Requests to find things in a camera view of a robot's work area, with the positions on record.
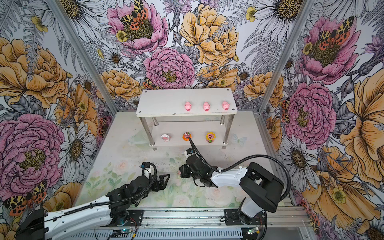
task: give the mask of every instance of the shelf top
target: shelf top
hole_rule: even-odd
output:
[[[224,101],[230,104],[228,110],[223,109]],[[190,111],[184,107],[186,102],[192,105]],[[203,109],[205,102],[210,104],[209,111]],[[230,88],[159,89],[143,90],[136,116],[166,117],[236,113],[237,107]]]

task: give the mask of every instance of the white shelf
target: white shelf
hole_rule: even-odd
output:
[[[159,122],[158,126],[153,126],[152,137],[155,141],[155,146],[190,146],[189,141],[184,141],[183,134],[190,132],[195,145],[224,146],[223,138],[225,133],[225,125],[220,125],[219,121],[196,121],[196,122]],[[206,141],[206,135],[209,132],[215,134],[215,140],[212,143]],[[170,136],[169,142],[164,142],[161,135],[164,133]]]
[[[230,104],[223,109],[223,102]],[[192,108],[185,110],[184,104],[190,102]],[[210,104],[204,111],[203,104]],[[144,90],[137,107],[137,117],[198,116],[236,114],[237,107],[230,88],[202,89],[159,89]]]

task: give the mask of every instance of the pink pig toy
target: pink pig toy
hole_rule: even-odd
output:
[[[204,105],[203,105],[203,109],[204,109],[205,111],[208,111],[210,106],[211,106],[211,105],[209,105],[209,103],[205,102]]]
[[[184,105],[184,107],[185,107],[185,109],[187,110],[187,111],[191,111],[191,103],[190,102],[186,102],[185,103],[185,105]]]
[[[223,102],[223,108],[224,110],[228,110],[229,109],[229,103],[227,103],[226,101]]]

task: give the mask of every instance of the pink peony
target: pink peony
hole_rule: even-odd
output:
[[[356,42],[360,31],[356,30],[356,18],[349,30],[350,36],[340,45],[331,44],[326,50],[320,50],[319,33],[321,31],[332,32],[339,28],[343,22],[330,22],[324,17],[314,24],[309,31],[304,43],[303,54],[299,59],[300,72],[309,76],[313,81],[322,81],[329,85],[341,78],[355,63],[358,54],[354,54]]]
[[[43,180],[52,187],[61,176],[64,134],[51,120],[23,114],[0,122],[0,197],[26,195]]]
[[[287,135],[301,139],[308,149],[321,147],[335,128],[332,95],[321,83],[300,83],[290,98],[288,114]]]
[[[131,30],[129,27],[124,27],[121,22],[121,17],[132,15],[134,11],[134,4],[128,7],[125,3],[122,8],[107,9],[108,24],[112,27],[109,28],[111,34],[117,36],[117,43],[123,45],[123,54],[125,55],[139,55],[143,52],[154,51],[160,46],[164,46],[168,40],[168,22],[166,17],[161,18],[157,13],[153,3],[151,6],[143,0],[144,8],[148,10],[148,19],[140,23],[137,30]]]
[[[172,48],[159,48],[143,62],[147,78],[163,88],[184,88],[195,81],[192,60]]]

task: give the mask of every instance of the flower illustration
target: flower illustration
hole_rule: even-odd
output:
[[[59,22],[47,5],[49,0],[33,0],[29,5],[34,9],[35,15],[42,20],[42,25],[51,27],[58,39],[63,37]],[[108,20],[104,17],[104,2],[94,0],[61,0],[75,31],[79,37],[89,43],[95,39],[102,39],[101,33],[105,31],[103,25]]]
[[[35,24],[36,28],[39,31],[44,31],[46,33],[48,32],[48,28],[42,24],[41,18],[38,18],[36,16],[32,16],[31,21],[33,22],[33,24]]]
[[[256,18],[254,15],[256,12],[257,12],[256,7],[252,7],[252,6],[248,7],[247,8],[247,15],[245,16],[245,18],[247,20],[249,20],[250,22],[255,21]]]
[[[213,36],[215,31],[226,23],[227,18],[218,15],[210,5],[199,5],[199,14],[185,14],[180,34],[188,42],[186,46],[196,46],[200,51],[200,63],[224,66],[236,55],[238,32],[235,29],[226,31],[220,36]]]
[[[237,68],[229,70],[222,68],[220,70],[217,66],[208,66],[200,68],[196,73],[198,79],[208,80],[206,88],[231,88],[232,92],[235,91],[235,83],[240,83],[237,76]]]
[[[113,99],[118,96],[129,100],[131,97],[141,95],[139,81],[131,78],[123,71],[105,71],[101,74],[101,78]],[[102,98],[99,89],[97,90],[97,94],[99,98]]]
[[[293,28],[303,0],[258,0],[257,12],[253,16],[260,20],[256,32],[266,38],[271,33],[271,40],[277,38],[281,43]]]
[[[140,96],[134,96],[127,101],[127,104],[131,109],[137,109],[139,102],[140,102]]]
[[[88,126],[88,130],[96,135],[98,126],[96,105],[80,84],[77,84],[76,89],[71,91],[70,97],[60,98],[57,104],[54,114],[58,125],[73,126],[77,129],[81,122],[84,122]]]
[[[21,39],[10,43],[0,38],[0,96],[11,96],[8,104],[18,102],[23,94],[34,96],[42,102],[43,108],[49,108],[57,98],[68,93],[67,74],[48,49],[38,46],[40,53],[29,81],[27,47],[30,46]]]
[[[329,16],[330,20],[342,21],[349,16],[360,17],[367,11],[374,10],[377,0],[329,0],[323,3],[323,16]]]
[[[336,20],[330,22],[324,17],[314,24],[309,31],[309,35],[304,39],[303,55],[299,59],[300,71],[309,76],[313,81],[322,81],[324,84],[332,84],[343,76],[355,63],[358,54],[353,52],[356,49],[356,42],[360,31],[356,30],[356,18],[354,18],[350,32],[350,37],[340,45],[334,44],[325,50],[321,50],[319,45],[319,33],[337,29],[343,22],[337,23]]]
[[[185,15],[191,10],[191,0],[164,0],[165,5],[164,12],[168,15],[169,13],[181,13]]]
[[[64,168],[63,179],[65,182],[81,182],[84,172],[88,170],[92,161],[91,156],[95,151],[95,137],[88,130],[88,124],[81,122],[78,131],[70,126],[68,130],[69,142],[61,144],[60,162],[58,167]]]
[[[61,185],[53,196],[44,202],[43,208],[48,212],[61,211],[71,208],[81,188],[81,183],[70,182]]]
[[[0,122],[0,197],[31,192],[42,181],[47,187],[61,177],[58,167],[64,134],[54,122],[37,114]]]
[[[374,240],[384,237],[384,220],[373,218],[369,221],[369,228],[361,234],[361,240]]]
[[[287,135],[295,135],[309,149],[321,147],[336,125],[332,100],[329,89],[320,83],[300,83],[290,98],[290,122],[285,125]]]
[[[122,55],[119,49],[117,48],[112,48],[108,49],[107,51],[104,52],[104,61],[111,65],[114,66],[115,68],[120,67],[124,62],[122,59]]]
[[[100,118],[99,127],[97,129],[97,136],[96,136],[97,146],[100,146],[101,141],[104,139],[104,136],[107,134],[107,131],[111,122],[112,122],[111,116],[104,116]]]
[[[312,170],[312,166],[317,165],[318,160],[314,155],[307,154],[306,151],[305,143],[295,136],[292,136],[292,139],[283,137],[278,151],[279,159],[290,172],[292,184],[298,186],[300,191],[310,188],[307,180],[316,189],[320,184],[319,177]]]
[[[345,228],[355,218],[361,218],[362,225],[357,232],[363,233],[369,228],[368,220],[379,218],[380,211],[375,210],[376,205],[362,195],[367,193],[361,183],[353,181],[357,172],[352,165],[336,146],[322,146],[319,149],[319,164],[314,168],[321,183],[317,189],[310,186],[302,195],[311,208],[327,219],[337,215],[336,226],[339,228]]]
[[[142,54],[143,52],[154,51],[156,48],[164,46],[168,40],[168,22],[166,17],[161,18],[155,6],[142,0],[144,8],[148,9],[148,19],[143,20],[139,29],[132,30],[124,27],[120,19],[126,15],[132,15],[134,4],[129,7],[124,3],[120,8],[108,8],[107,17],[111,34],[117,36],[117,43],[123,46],[123,54]]]
[[[146,76],[153,84],[162,88],[183,88],[195,81],[195,68],[192,60],[175,49],[157,49],[143,62]]]
[[[79,83],[89,96],[92,96],[92,93],[97,90],[95,83],[89,75],[82,75],[79,79]]]
[[[281,144],[281,119],[280,118],[268,118],[266,120],[266,127],[268,129],[269,136],[272,138],[273,146],[275,147],[275,150],[277,151]]]
[[[347,101],[349,111],[357,115],[356,125],[349,134],[340,136],[345,152],[353,158],[353,168],[362,181],[380,187],[384,179],[384,131],[380,125],[384,105],[384,69],[355,84],[355,102]]]
[[[266,74],[260,73],[259,75],[251,78],[251,84],[248,84],[244,87],[244,96],[246,98],[256,98],[258,96],[263,96],[269,84],[269,81],[271,80],[271,77],[272,71],[267,72]],[[269,99],[270,103],[275,108],[279,105],[279,102],[283,98],[283,82],[283,76],[280,76],[277,85],[273,89],[271,98]]]

